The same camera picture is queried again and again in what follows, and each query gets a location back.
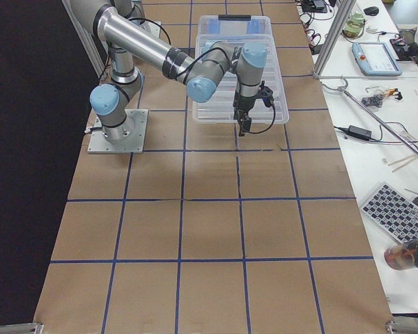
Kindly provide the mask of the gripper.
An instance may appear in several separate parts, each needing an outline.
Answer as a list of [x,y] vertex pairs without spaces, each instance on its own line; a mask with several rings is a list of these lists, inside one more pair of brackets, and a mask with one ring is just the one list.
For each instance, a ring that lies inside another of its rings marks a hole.
[[249,133],[251,128],[251,118],[248,112],[254,108],[255,101],[258,98],[258,86],[249,87],[237,85],[235,88],[235,95],[233,100],[234,118],[238,119],[239,134],[244,136]]

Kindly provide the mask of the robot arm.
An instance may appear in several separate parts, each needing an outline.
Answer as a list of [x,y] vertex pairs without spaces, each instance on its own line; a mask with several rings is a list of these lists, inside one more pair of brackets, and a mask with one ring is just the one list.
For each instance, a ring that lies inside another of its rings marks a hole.
[[129,1],[71,1],[70,5],[81,26],[108,45],[111,83],[95,87],[90,94],[107,141],[121,142],[134,131],[135,123],[125,112],[127,103],[142,87],[134,58],[157,68],[167,79],[184,84],[187,95],[199,103],[212,97],[227,72],[233,73],[237,77],[233,107],[239,135],[250,131],[249,111],[265,92],[265,45],[246,42],[239,47],[215,41],[193,59],[135,24]]

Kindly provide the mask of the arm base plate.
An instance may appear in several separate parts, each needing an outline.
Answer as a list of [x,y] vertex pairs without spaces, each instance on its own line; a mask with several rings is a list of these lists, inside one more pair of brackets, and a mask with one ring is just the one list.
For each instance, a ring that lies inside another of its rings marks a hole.
[[119,127],[104,127],[95,117],[94,127],[88,144],[90,154],[125,154],[144,151],[148,109],[126,109],[125,122]]

